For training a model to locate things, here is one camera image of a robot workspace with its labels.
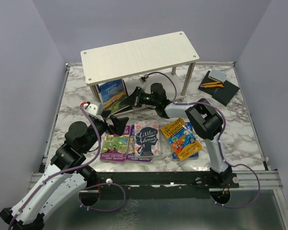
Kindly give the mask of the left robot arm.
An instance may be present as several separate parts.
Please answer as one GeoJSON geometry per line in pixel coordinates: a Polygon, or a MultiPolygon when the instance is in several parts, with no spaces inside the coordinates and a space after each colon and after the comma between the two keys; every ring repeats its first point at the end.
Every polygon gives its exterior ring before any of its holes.
{"type": "Polygon", "coordinates": [[[76,121],[69,126],[64,143],[57,149],[43,175],[15,206],[0,212],[10,230],[41,230],[46,220],[74,194],[98,183],[97,172],[85,164],[85,154],[101,136],[123,134],[128,117],[110,116],[109,125],[104,120],[89,117],[90,125],[76,121]]]}

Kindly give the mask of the Animal Farm book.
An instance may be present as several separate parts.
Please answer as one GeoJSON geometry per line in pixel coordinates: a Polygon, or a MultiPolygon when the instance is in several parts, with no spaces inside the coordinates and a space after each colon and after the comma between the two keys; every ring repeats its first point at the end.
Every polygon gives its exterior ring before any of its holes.
{"type": "Polygon", "coordinates": [[[98,89],[105,110],[114,114],[128,107],[122,103],[129,96],[123,79],[100,84],[98,89]]]}

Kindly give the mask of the Little Women book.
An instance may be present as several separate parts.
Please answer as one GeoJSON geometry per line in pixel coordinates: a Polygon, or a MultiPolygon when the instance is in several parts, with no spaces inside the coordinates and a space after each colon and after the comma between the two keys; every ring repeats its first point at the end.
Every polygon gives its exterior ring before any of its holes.
{"type": "Polygon", "coordinates": [[[159,125],[156,120],[134,123],[134,154],[138,158],[159,157],[161,153],[159,125]]]}

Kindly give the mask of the yellow 130-Storey Treehouse book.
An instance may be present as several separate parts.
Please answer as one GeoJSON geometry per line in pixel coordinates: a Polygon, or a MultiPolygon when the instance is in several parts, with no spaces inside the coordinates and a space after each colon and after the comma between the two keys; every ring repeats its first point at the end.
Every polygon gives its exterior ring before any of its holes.
{"type": "Polygon", "coordinates": [[[197,140],[190,122],[185,122],[182,118],[179,118],[160,130],[171,146],[174,160],[184,161],[199,157],[202,145],[197,140]]]}

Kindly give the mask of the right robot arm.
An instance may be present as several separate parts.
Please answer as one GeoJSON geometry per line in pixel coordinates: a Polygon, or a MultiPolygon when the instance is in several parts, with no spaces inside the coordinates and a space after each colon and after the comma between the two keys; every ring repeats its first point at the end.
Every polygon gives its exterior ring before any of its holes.
{"type": "Polygon", "coordinates": [[[222,187],[228,182],[232,168],[226,161],[221,140],[226,121],[221,112],[205,98],[193,103],[171,101],[167,98],[163,85],[154,83],[150,93],[145,93],[141,87],[136,87],[122,104],[132,107],[153,106],[156,113],[165,119],[187,118],[197,136],[205,142],[211,163],[212,184],[215,187],[222,187]]]}

